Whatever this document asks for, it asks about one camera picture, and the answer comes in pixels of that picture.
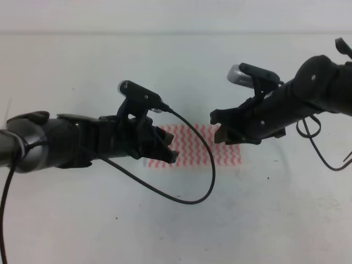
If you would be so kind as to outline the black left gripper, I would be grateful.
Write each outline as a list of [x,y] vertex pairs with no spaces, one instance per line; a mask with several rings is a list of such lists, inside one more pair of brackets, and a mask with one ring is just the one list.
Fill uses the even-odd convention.
[[136,160],[150,158],[168,164],[175,163],[179,152],[168,148],[174,135],[152,123],[149,117],[122,119],[109,115],[94,118],[93,125],[97,128],[94,159],[129,156]]

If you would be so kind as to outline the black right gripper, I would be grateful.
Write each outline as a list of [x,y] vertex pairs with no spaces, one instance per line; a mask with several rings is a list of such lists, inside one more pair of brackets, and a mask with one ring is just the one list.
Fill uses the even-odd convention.
[[[256,106],[243,103],[237,108],[215,109],[210,124],[222,124],[214,133],[214,143],[258,145],[298,120],[299,99],[289,91],[275,91]],[[235,130],[225,125],[234,125]]]

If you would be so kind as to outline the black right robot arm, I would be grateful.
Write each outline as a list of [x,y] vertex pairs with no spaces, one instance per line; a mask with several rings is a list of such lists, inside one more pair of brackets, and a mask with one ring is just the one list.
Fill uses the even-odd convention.
[[259,145],[285,136],[287,126],[314,114],[351,115],[351,62],[340,65],[314,56],[286,83],[272,71],[241,63],[231,67],[227,79],[253,89],[254,96],[236,108],[211,112],[210,123],[219,124],[217,144]]

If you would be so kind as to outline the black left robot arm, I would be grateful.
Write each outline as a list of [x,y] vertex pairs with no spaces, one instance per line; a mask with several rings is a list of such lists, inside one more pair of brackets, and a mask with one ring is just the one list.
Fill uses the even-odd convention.
[[178,152],[170,149],[174,136],[153,126],[152,119],[109,115],[90,118],[46,111],[18,115],[1,130],[1,166],[28,173],[47,168],[87,168],[93,160],[132,157],[173,164]]

